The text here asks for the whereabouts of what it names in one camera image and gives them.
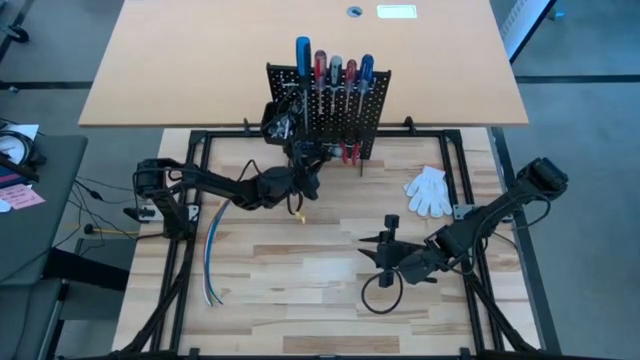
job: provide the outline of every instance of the wooden tabletop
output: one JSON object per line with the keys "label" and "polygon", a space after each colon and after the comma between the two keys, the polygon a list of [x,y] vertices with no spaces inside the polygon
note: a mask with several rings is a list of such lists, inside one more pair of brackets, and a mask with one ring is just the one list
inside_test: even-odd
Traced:
{"label": "wooden tabletop", "polygon": [[[189,131],[165,130],[159,156],[184,161]],[[476,201],[486,204],[502,192],[486,129],[467,128],[462,135]],[[280,147],[261,139],[215,139],[210,168],[235,178],[251,158],[262,169],[286,163]],[[284,204],[256,211],[229,206],[213,248],[212,282],[225,303],[215,308],[203,299],[202,259],[207,228],[221,198],[205,195],[180,352],[199,347],[201,354],[217,355],[437,355],[473,348],[458,275],[438,272],[434,274],[437,284],[406,286],[402,303],[389,315],[371,314],[360,301],[361,286],[377,270],[356,251],[371,245],[357,240],[383,230],[385,214],[399,214],[397,238],[416,243],[451,221],[425,220],[408,211],[402,185],[417,176],[423,165],[442,166],[435,139],[378,138],[364,177],[339,161],[327,163],[320,172],[320,198],[304,202],[305,225],[292,218]],[[457,169],[455,157],[453,167]],[[161,224],[144,225],[142,233],[160,229]],[[501,226],[498,232],[512,239],[508,228]],[[138,243],[114,349],[131,341],[155,308],[167,248],[168,240],[161,238]],[[514,247],[492,237],[487,257],[498,305],[523,337],[537,346]],[[374,286],[368,297],[373,306],[384,308],[395,300],[397,291],[396,286],[386,290]],[[482,306],[480,311],[485,339],[490,339]],[[164,348],[171,322],[166,329]]]}
{"label": "wooden tabletop", "polygon": [[[526,124],[489,0],[126,0],[81,126],[257,124],[271,100],[265,65],[295,65],[295,40],[392,71],[381,122]],[[347,8],[359,6],[353,18]]]}

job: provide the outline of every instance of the pegboard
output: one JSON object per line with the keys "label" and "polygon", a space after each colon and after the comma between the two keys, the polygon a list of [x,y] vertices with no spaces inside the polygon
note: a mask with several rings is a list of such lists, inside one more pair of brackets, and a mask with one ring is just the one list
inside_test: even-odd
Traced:
{"label": "pegboard", "polygon": [[[373,80],[369,91],[362,100],[362,112],[358,116],[360,94],[357,92],[358,81],[354,84],[354,91],[349,96],[347,108],[347,94],[344,89],[345,74],[339,82],[335,93],[335,111],[331,114],[332,91],[328,86],[329,72],[327,71],[327,87],[322,93],[323,114],[319,114],[319,93],[315,89],[313,69],[310,69],[311,92],[309,94],[309,132],[303,137],[309,141],[319,141],[324,146],[338,146],[344,142],[351,148],[356,142],[360,143],[360,158],[368,160],[371,157],[373,142],[380,123],[380,116],[391,81],[391,71],[373,72]],[[280,66],[267,64],[267,76],[271,97],[274,102],[283,101],[291,89],[291,85],[298,83],[298,72],[294,66]]]}

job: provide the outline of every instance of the gray floor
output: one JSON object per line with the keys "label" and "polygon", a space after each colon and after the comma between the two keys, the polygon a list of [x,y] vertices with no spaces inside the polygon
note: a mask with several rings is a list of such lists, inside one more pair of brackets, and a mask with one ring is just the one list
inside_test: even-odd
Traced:
{"label": "gray floor", "polygon": [[[493,0],[500,23],[513,0]],[[3,81],[93,79],[121,0],[35,0],[24,22],[32,42],[14,44],[0,64]],[[13,19],[13,4],[2,18]],[[640,73],[640,2],[560,0],[566,16],[545,21],[514,64],[518,75]],[[531,125],[505,131],[516,168],[548,156],[570,176],[570,189],[551,215],[531,229],[558,336],[567,354],[638,358],[640,242],[636,209],[640,150],[638,85],[522,85]],[[81,133],[89,148],[81,175],[129,187],[135,163],[154,156],[158,129],[79,129],[86,90],[0,93],[0,116],[42,125],[49,134]],[[99,189],[105,198],[130,194]],[[120,207],[91,202],[124,230],[136,224]],[[67,209],[59,236],[73,228]],[[530,219],[536,208],[528,210]],[[59,353],[100,355],[111,345],[115,319],[73,322]]]}

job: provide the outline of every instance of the black metal frame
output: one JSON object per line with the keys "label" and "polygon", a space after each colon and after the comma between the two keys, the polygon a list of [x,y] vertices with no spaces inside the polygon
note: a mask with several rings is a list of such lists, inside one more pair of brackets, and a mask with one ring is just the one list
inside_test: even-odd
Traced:
{"label": "black metal frame", "polygon": [[[376,133],[376,137],[430,137],[430,138],[437,139],[440,145],[444,171],[446,173],[446,181],[449,188],[448,189],[449,199],[452,205],[456,205],[459,203],[459,201],[458,201],[457,192],[456,192],[453,166],[451,164],[451,155],[449,152],[449,144],[453,144],[455,153],[456,153],[456,159],[458,162],[458,167],[460,170],[460,178],[462,180],[464,201],[466,204],[473,205],[474,198],[473,198],[473,193],[471,189],[471,179],[469,177],[466,157],[464,155],[464,148],[462,144],[462,136],[460,131],[459,130],[418,130],[415,127],[411,117],[407,117],[403,125],[404,125],[404,128],[400,130],[397,130],[397,129],[391,130],[391,129],[384,129],[384,128],[379,129]],[[211,144],[213,142],[213,139],[215,138],[262,138],[262,134],[260,130],[251,130],[251,127],[247,122],[245,122],[244,128],[242,130],[192,131],[191,136],[189,138],[186,162],[189,163],[194,161],[198,144],[202,143],[203,146],[202,146],[202,157],[200,160],[200,166],[203,169],[207,169],[209,157],[211,154]],[[362,166],[361,169],[363,169],[363,164],[364,164],[364,161],[361,161],[361,166]],[[179,202],[182,204],[187,204],[186,195],[181,195],[179,198]],[[193,203],[198,206],[201,205],[201,194],[199,192],[196,192],[195,200]],[[194,234],[192,239],[189,239],[186,241],[187,247],[193,248],[193,246],[195,246],[195,237],[196,235]],[[171,240],[171,243],[169,244],[169,250],[167,253],[167,260],[165,263],[165,271],[163,274],[162,286],[160,289],[160,300],[162,300],[167,295],[169,288],[171,286],[172,279],[173,279],[173,272],[175,269],[177,251],[178,251],[178,242]],[[493,289],[491,286],[491,278],[490,278],[490,274],[487,266],[486,257],[482,251],[478,253],[482,254],[481,256],[478,256],[478,264],[479,264],[478,274],[480,275],[482,287],[486,291],[491,301],[493,301]],[[189,254],[189,256],[185,256],[183,261],[187,262],[187,266],[190,272],[191,265],[193,262],[193,251],[186,251],[185,254]],[[470,264],[468,261],[463,263],[463,269],[464,268],[468,269],[469,267],[470,267]],[[470,278],[464,277],[463,280],[465,285],[467,304],[469,308],[469,317],[470,317],[471,329],[472,329],[473,338],[474,338],[474,345],[475,345],[476,351],[480,352],[485,349],[485,343],[484,343],[484,338],[482,334],[481,320],[480,320],[480,314],[478,312],[476,295],[474,293],[474,289],[471,284]],[[184,321],[184,312],[186,307],[187,291],[188,291],[188,283],[185,283],[182,289],[180,290],[176,307],[175,307],[175,317],[172,324],[171,342],[168,349],[170,351],[178,351],[178,348],[179,348],[180,337],[182,335],[182,324]],[[492,335],[492,340],[494,344],[493,348],[497,351],[504,351],[504,343],[502,340],[502,335],[496,321],[492,317],[489,317],[489,323],[491,326],[491,335]],[[158,351],[160,349],[163,328],[164,328],[164,317],[163,317],[163,321],[161,321],[158,324],[157,328],[154,330],[154,333],[151,338],[151,347],[149,349],[150,351],[153,352],[153,351]],[[230,358],[267,359],[268,357],[232,356]],[[459,359],[460,356],[459,355],[433,356],[433,357],[427,357],[427,358]]]}

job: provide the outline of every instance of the work glove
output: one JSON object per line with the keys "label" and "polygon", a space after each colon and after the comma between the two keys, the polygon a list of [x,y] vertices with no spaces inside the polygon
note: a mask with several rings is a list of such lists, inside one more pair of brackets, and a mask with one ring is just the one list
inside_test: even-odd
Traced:
{"label": "work glove", "polygon": [[427,216],[431,210],[431,216],[435,218],[442,217],[443,214],[451,215],[444,175],[444,171],[425,166],[420,175],[404,186],[407,196],[411,197],[410,211]]}

